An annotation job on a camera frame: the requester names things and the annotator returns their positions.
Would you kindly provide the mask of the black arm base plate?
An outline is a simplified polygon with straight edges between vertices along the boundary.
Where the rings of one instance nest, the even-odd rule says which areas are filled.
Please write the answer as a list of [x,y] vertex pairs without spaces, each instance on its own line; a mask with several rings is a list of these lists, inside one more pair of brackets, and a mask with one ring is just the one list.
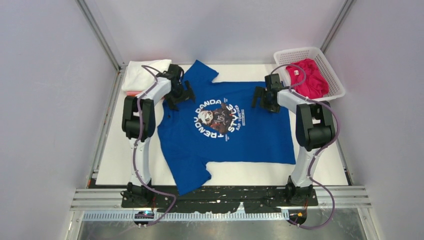
[[283,186],[202,186],[179,195],[175,186],[157,185],[154,190],[128,185],[120,190],[123,208],[148,208],[164,213],[234,213],[244,207],[248,213],[276,213],[279,207],[315,207],[318,198],[313,191],[308,197],[288,197]]

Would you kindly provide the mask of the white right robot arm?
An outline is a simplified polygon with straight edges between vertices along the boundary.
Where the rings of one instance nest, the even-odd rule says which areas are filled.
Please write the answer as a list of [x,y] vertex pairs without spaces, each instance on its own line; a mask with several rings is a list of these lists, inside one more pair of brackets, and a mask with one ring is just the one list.
[[333,113],[327,102],[316,101],[283,86],[277,73],[264,77],[265,87],[254,90],[252,107],[257,104],[271,113],[285,107],[295,114],[295,137],[299,153],[292,174],[285,185],[285,200],[299,205],[312,196],[313,176],[318,160],[336,137]]

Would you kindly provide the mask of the blue panda print t-shirt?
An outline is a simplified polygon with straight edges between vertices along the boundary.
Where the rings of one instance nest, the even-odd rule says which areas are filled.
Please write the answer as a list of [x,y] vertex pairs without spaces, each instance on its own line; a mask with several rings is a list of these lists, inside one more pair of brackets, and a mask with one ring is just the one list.
[[183,77],[195,101],[177,110],[163,104],[157,134],[180,195],[211,179],[210,162],[296,163],[289,111],[252,107],[258,82],[215,82],[217,76],[195,61]]

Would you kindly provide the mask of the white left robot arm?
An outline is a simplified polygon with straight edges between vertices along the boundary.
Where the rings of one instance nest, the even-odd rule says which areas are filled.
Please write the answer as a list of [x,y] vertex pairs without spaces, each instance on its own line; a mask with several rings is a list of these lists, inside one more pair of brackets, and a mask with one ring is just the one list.
[[156,129],[155,106],[164,100],[170,110],[178,111],[178,104],[195,101],[196,97],[189,81],[184,80],[185,71],[179,65],[170,64],[162,72],[148,65],[142,65],[142,68],[153,76],[153,83],[141,93],[124,99],[121,128],[132,149],[131,178],[127,191],[134,194],[135,202],[141,207],[148,207],[154,195],[176,197],[151,185],[149,148]]

